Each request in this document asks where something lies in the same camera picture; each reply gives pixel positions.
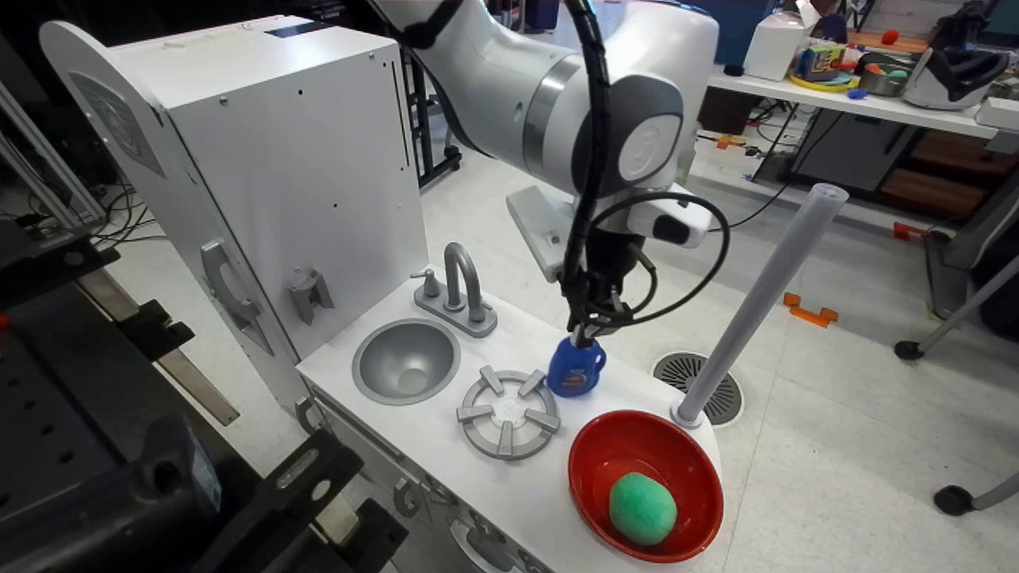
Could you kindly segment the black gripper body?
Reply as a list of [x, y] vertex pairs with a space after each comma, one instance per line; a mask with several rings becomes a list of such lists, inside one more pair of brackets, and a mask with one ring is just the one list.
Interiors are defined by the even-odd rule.
[[571, 235], [560, 274], [560, 293], [566, 296], [571, 315], [624, 315], [624, 278], [638, 268], [641, 256], [641, 235], [619, 235], [602, 229], [592, 229], [586, 238]]

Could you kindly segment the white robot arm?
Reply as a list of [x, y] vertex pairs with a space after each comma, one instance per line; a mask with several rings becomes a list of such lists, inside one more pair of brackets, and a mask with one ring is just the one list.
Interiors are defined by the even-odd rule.
[[506, 28], [485, 0], [368, 0], [471, 150], [576, 196], [550, 278], [571, 306], [566, 331], [586, 346], [652, 315], [621, 299], [650, 238], [698, 245], [721, 223], [677, 187], [721, 21], [627, 0], [621, 21], [602, 28], [589, 0], [564, 4], [571, 48]]

